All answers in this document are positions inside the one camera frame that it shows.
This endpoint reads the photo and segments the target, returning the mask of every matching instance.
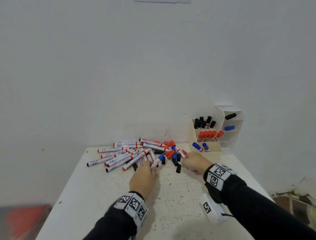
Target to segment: black sleeve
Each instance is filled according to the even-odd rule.
[[[205,181],[212,166],[204,174]],[[216,188],[212,186],[211,191],[208,186],[207,188],[212,196]],[[224,181],[219,196],[238,222],[256,240],[270,239],[273,236],[282,236],[282,239],[316,239],[316,232],[313,229],[248,187],[237,175],[231,175]]]
[[[115,203],[116,201],[83,240],[128,240],[136,235],[137,227],[133,218],[124,210],[114,208]]]

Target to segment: scratched white surface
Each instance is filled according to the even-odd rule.
[[[189,151],[186,143],[177,146]],[[129,191],[133,169],[106,173],[104,164],[86,166],[99,157],[97,149],[90,147],[84,152],[37,240],[82,239],[108,207]],[[222,155],[220,162],[236,170],[248,186],[269,197],[234,155]],[[177,174],[176,167],[167,160],[159,167],[155,189],[146,201],[149,212],[137,239],[252,239],[234,218],[210,225],[199,206],[200,196],[206,191],[201,176],[186,169]]]

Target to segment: person's right hand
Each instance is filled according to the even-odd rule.
[[[196,174],[203,175],[206,169],[211,166],[213,163],[208,161],[199,153],[189,152],[187,156],[182,160],[182,166],[190,169]]]

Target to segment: white desk organizer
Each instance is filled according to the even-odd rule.
[[[237,116],[232,119],[225,120],[225,116],[231,113],[236,113]],[[234,149],[245,115],[238,107],[232,105],[215,105],[207,116],[204,116],[204,119],[207,119],[208,116],[212,117],[212,121],[216,121],[215,129],[208,129],[208,131],[215,130],[216,132],[219,132],[223,127],[231,125],[235,126],[234,130],[223,131],[224,135],[219,139],[219,141],[206,142],[210,152],[202,153],[202,155],[211,160],[213,163],[217,163],[216,159],[219,160],[222,152],[231,152]],[[192,146],[192,143],[196,142],[202,147],[203,142],[198,142],[197,137],[200,131],[206,130],[207,129],[194,129],[194,119],[192,119],[188,131],[188,144],[192,152],[198,152],[198,150]]]

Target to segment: wall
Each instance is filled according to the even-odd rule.
[[[227,102],[246,115],[237,157],[291,188],[315,168],[315,4],[1,1],[0,205],[53,204],[87,146],[183,142]]]

